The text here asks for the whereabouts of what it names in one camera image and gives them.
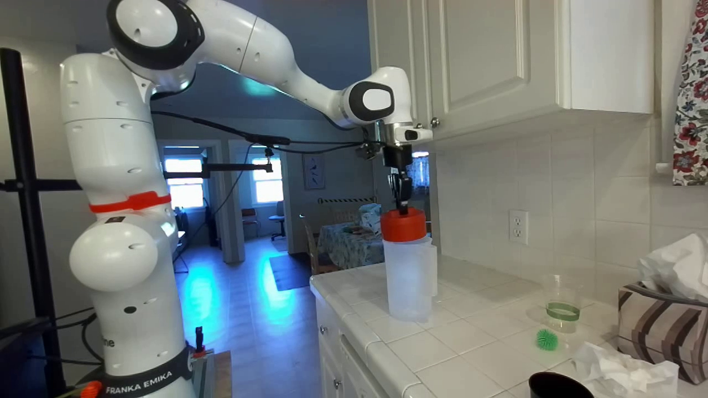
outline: countertop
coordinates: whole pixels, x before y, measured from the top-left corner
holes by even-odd
[[[553,369],[580,377],[570,356],[582,343],[614,345],[614,307],[584,300],[577,329],[558,333],[555,351],[538,350],[540,286],[454,258],[439,258],[426,323],[386,314],[382,265],[314,276],[311,292],[337,312],[358,356],[393,396],[529,398],[530,373]],[[676,396],[705,398],[708,382],[680,382]]]

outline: floor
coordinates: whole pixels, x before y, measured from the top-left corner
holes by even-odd
[[[185,335],[204,327],[204,343],[229,351],[231,396],[319,398],[317,312],[310,289],[279,292],[269,256],[285,242],[256,238],[246,261],[227,265],[214,247],[189,247],[178,258],[177,286]]]

